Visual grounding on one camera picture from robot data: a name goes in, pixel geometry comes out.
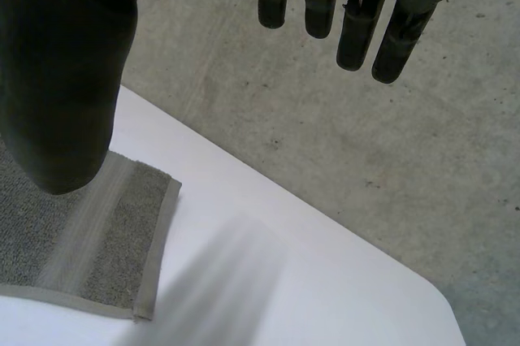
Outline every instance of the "terry cloth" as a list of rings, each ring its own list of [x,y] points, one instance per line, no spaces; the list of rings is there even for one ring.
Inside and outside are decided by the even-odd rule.
[[[0,294],[151,319],[180,183],[109,152],[85,188],[52,196],[0,139]]]

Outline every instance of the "towel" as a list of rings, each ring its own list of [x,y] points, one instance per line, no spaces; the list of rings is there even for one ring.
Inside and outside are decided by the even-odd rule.
[[[52,196],[0,139],[0,294],[151,320],[180,183],[112,152],[85,188]]]

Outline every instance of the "concrete floor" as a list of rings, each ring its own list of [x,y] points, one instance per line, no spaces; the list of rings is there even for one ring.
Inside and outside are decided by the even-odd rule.
[[[520,0],[443,2],[402,77],[336,66],[256,0],[139,0],[123,83],[432,281],[471,346],[520,340]]]

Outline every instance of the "white surface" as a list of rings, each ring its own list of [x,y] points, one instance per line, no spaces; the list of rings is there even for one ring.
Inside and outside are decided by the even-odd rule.
[[[255,283],[270,270],[277,277],[268,283],[270,294],[259,295],[265,310],[248,344],[464,345],[448,302],[425,279],[125,88],[110,148],[183,183],[162,262],[156,319],[136,333],[129,321],[0,297],[1,345],[117,344],[128,334],[137,340],[153,326],[162,326],[165,344],[204,344],[215,333],[215,320],[222,319],[219,307],[229,314],[230,306],[236,308],[229,303],[234,291],[259,290]],[[208,249],[218,234],[224,235]],[[251,245],[256,249],[248,253]],[[176,281],[201,253],[214,255],[214,265],[201,270],[192,290],[184,290],[189,298],[182,304],[171,301],[171,291],[179,290]],[[226,274],[229,282],[223,284],[232,287],[215,289],[230,255],[245,276],[236,281]],[[211,288],[212,298],[205,299]],[[236,316],[244,320],[258,302],[240,302]],[[194,334],[172,330],[186,327],[183,318],[192,319]],[[227,328],[236,331],[239,321]]]

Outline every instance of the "white table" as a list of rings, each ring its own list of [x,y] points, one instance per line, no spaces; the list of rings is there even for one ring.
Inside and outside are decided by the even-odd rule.
[[[126,88],[110,148],[183,183],[156,318],[0,297],[1,345],[161,344],[150,334],[201,346],[222,334],[227,346],[242,335],[266,346],[465,344],[425,279]]]

